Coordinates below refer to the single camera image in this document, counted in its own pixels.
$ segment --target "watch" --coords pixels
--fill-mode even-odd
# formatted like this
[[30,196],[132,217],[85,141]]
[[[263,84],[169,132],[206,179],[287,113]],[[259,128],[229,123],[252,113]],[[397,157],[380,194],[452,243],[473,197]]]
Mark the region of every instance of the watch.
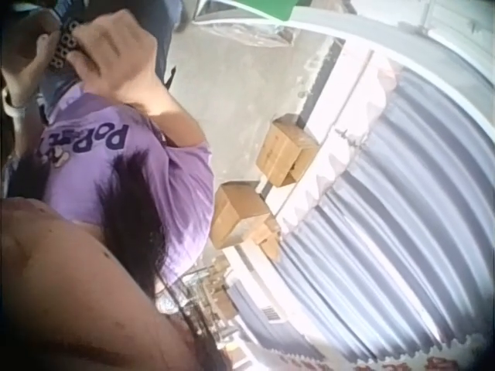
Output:
[[25,117],[26,116],[26,107],[13,107],[10,103],[10,93],[7,87],[2,89],[2,106],[3,111],[7,116],[10,117]]

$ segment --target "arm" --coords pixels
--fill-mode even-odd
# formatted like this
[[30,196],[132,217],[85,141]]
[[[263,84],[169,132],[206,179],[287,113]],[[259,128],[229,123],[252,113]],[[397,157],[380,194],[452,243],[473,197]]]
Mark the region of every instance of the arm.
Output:
[[120,11],[103,15],[76,27],[73,36],[85,53],[71,51],[67,60],[87,92],[135,107],[176,147],[205,142],[200,126],[156,76],[157,41],[132,14]]
[[133,106],[148,116],[175,147],[194,147],[207,141],[197,121],[156,79],[156,85]]
[[[26,115],[24,117],[13,117],[15,154],[22,157],[27,151],[32,151],[39,144],[39,139],[44,127],[39,115],[39,107],[35,99],[31,99],[26,105]],[[22,106],[22,103],[12,98],[12,106]]]
[[[3,315],[60,369],[196,369],[196,355],[107,249],[46,205],[2,203]],[[87,367],[75,368],[84,359]]]

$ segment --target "fingers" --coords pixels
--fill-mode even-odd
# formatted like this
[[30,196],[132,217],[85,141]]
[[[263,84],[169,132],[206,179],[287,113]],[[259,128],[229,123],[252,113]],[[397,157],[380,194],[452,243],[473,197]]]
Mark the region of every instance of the fingers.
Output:
[[83,82],[98,77],[98,68],[94,62],[82,52],[76,50],[67,54],[67,61],[72,65],[77,75]]
[[23,72],[26,75],[26,79],[31,80],[32,83],[39,81],[55,54],[55,48],[59,38],[60,32],[58,31],[50,35],[41,35],[38,38],[36,42],[36,56],[26,67],[25,72]]
[[112,68],[119,50],[109,30],[93,22],[76,27],[72,34],[100,71]]
[[111,71],[123,53],[139,47],[142,31],[129,11],[120,11],[78,26],[72,34],[100,71]]

